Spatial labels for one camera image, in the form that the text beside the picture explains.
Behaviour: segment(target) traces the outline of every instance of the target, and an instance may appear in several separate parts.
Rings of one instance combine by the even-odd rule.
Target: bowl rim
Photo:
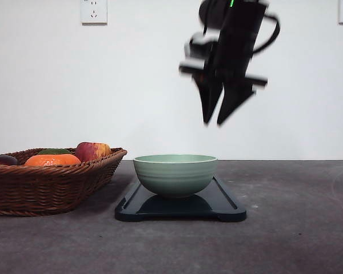
[[[145,161],[145,160],[140,160],[140,158],[144,157],[152,157],[152,156],[202,156],[202,157],[208,157],[211,159],[208,160],[203,160],[203,161],[188,161],[188,162],[156,162],[156,161]],[[209,156],[209,155],[201,155],[201,154],[152,154],[152,155],[144,155],[144,156],[139,156],[135,157],[133,159],[134,162],[139,162],[139,163],[153,163],[153,164],[195,164],[195,163],[208,163],[208,162],[214,162],[217,161],[218,159],[214,156]]]

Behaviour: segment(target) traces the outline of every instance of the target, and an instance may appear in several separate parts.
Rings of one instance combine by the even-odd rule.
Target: orange
[[[80,160],[72,154],[59,155],[35,155],[29,158],[24,166],[56,166],[68,164],[80,164]]]

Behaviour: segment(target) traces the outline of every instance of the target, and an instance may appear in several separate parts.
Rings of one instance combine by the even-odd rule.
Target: red apple
[[[103,143],[82,142],[75,150],[75,156],[82,162],[88,162],[110,154],[110,147]]]
[[[0,164],[4,164],[6,166],[19,165],[17,158],[8,155],[0,155]]]

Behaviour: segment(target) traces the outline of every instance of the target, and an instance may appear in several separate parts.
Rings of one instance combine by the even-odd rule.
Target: black object
[[[156,195],[137,180],[115,208],[115,218],[120,221],[167,217],[217,218],[224,222],[238,222],[246,219],[246,209],[216,177],[201,192],[181,199]]]
[[[267,79],[246,76],[253,54],[272,44],[280,33],[275,15],[266,15],[267,5],[259,0],[205,0],[200,19],[205,24],[203,37],[194,35],[185,46],[187,58],[204,60],[203,67],[180,64],[180,71],[191,74],[200,91],[204,122],[209,123],[222,89],[225,96],[217,123],[254,94],[253,85],[266,86]],[[263,18],[275,21],[276,29],[267,42],[254,49]],[[218,40],[206,39],[207,28],[218,29]]]

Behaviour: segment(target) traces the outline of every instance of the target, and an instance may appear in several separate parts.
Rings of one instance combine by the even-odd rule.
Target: purple eggplant
[[[17,158],[12,156],[0,155],[0,164],[4,164],[6,166],[17,166],[19,165],[19,161]]]

